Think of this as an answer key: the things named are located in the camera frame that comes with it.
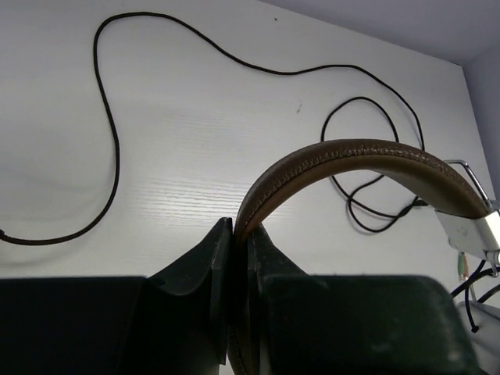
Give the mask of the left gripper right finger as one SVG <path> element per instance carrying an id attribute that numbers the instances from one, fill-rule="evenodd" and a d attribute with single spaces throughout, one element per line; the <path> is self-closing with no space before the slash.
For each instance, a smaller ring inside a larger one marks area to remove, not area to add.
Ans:
<path id="1" fill-rule="evenodd" d="M 246 245 L 252 369 L 255 374 L 298 374 L 311 277 L 273 243 L 264 226 L 253 231 Z"/>

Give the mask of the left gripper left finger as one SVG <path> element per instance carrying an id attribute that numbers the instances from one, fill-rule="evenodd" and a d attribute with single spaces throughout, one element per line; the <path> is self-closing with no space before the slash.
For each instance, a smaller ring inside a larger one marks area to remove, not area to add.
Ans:
<path id="1" fill-rule="evenodd" d="M 226 362 L 232 220 L 221 218 L 191 250 L 148 279 L 148 350 L 160 366 Z"/>

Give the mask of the brown silver headphones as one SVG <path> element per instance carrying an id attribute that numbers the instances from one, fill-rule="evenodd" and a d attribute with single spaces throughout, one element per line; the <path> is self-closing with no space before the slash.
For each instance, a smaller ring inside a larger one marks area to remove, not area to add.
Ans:
<path id="1" fill-rule="evenodd" d="M 479 374 L 452 301 L 417 275 L 312 276 L 270 271 L 254 233 L 290 197 L 327 177 L 370 170 L 433 207 L 458 250 L 499 270 L 499 212 L 446 162 L 378 139 L 324 141 L 286 155 L 243 199 L 234 225 L 234 307 L 227 354 L 236 374 Z"/>

